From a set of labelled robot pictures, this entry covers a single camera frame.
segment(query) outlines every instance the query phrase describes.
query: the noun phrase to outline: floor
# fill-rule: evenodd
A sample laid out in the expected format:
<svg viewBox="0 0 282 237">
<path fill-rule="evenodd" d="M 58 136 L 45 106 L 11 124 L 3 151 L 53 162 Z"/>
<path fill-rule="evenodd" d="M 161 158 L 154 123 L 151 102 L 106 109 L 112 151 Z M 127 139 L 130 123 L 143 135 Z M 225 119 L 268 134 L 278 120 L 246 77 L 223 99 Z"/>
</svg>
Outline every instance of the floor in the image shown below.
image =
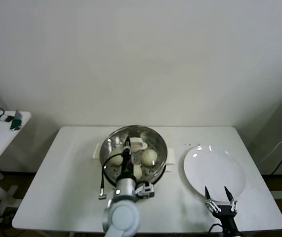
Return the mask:
<svg viewBox="0 0 282 237">
<path fill-rule="evenodd" d="M 34 174 L 16 174 L 16 173 L 5 173 L 5 179 L 0 181 L 0 186 L 4 188 L 5 190 L 8 190 L 9 187 L 12 184 L 18 184 L 19 189 L 17 193 L 15 194 L 15 198 L 23 198 L 24 194 L 28 190 L 28 187 L 30 186 Z M 271 191 L 274 190 L 282 190 L 282 178 L 268 178 L 266 180 L 267 186 Z M 282 211 L 282 200 L 277 200 L 277 204 Z M 20 230 L 16 230 L 14 228 L 10 228 L 7 230 L 4 230 L 6 236 L 12 237 L 15 236 L 17 233 L 20 232 Z M 33 231 L 24 231 L 22 234 L 19 235 L 20 237 L 41 237 L 40 234 Z M 104 236 L 104 234 L 76 234 L 76 237 L 101 237 Z M 155 235 L 156 237 L 179 237 L 180 235 Z M 282 236 L 282 231 L 276 231 L 276 232 L 265 232 L 265 233 L 257 233 L 253 235 L 255 237 L 280 237 Z M 0 237 L 5 237 L 0 230 Z"/>
</svg>

